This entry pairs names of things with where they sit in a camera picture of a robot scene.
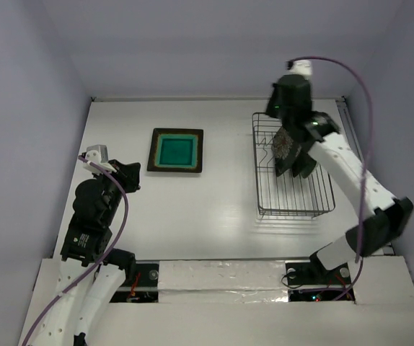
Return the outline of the dark floral pattern plate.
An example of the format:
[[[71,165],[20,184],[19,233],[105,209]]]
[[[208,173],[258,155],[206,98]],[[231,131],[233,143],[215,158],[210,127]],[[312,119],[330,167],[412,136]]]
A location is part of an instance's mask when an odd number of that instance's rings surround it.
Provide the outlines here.
[[[280,127],[273,137],[272,152],[275,160],[275,173],[280,177],[290,170],[301,151],[301,145],[295,141],[284,127]]]

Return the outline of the square teal glazed plate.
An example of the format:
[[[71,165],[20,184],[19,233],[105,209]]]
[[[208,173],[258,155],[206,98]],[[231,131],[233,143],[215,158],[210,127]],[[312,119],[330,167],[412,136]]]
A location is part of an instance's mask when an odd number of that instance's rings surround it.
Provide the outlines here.
[[[151,137],[148,172],[198,174],[203,171],[201,129],[155,128]]]

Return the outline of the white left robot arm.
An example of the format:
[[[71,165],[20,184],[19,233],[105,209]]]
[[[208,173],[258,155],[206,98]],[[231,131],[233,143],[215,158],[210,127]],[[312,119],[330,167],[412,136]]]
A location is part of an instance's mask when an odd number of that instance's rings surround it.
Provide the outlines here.
[[[98,164],[74,193],[73,215],[60,252],[55,296],[33,322],[23,345],[88,345],[116,290],[136,276],[132,252],[116,248],[121,234],[110,230],[119,205],[129,213],[128,194],[140,188],[139,163],[113,159]]]

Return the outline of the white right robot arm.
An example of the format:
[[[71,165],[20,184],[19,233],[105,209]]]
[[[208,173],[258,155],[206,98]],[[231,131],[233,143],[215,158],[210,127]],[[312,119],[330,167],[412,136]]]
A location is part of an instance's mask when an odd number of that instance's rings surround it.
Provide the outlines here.
[[[412,201],[397,198],[364,170],[338,124],[328,114],[313,110],[307,78],[282,76],[273,84],[265,114],[281,122],[272,142],[276,174],[290,171],[306,177],[316,165],[322,166],[358,216],[358,225],[310,256],[308,273],[313,281],[327,281],[336,267],[369,257],[403,234],[413,212]]]

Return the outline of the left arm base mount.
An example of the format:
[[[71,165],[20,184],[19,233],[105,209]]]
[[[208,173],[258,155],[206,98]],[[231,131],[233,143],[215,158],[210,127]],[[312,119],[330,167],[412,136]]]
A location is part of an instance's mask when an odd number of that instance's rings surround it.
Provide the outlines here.
[[[158,261],[137,261],[133,277],[116,290],[110,302],[157,303],[159,300],[158,279]]]

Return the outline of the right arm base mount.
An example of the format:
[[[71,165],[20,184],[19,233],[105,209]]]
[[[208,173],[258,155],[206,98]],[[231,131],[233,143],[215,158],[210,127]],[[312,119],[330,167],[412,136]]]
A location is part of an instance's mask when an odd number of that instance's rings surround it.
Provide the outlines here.
[[[287,261],[285,268],[281,283],[288,289],[290,302],[356,300],[347,263],[322,272],[317,271],[310,261]]]

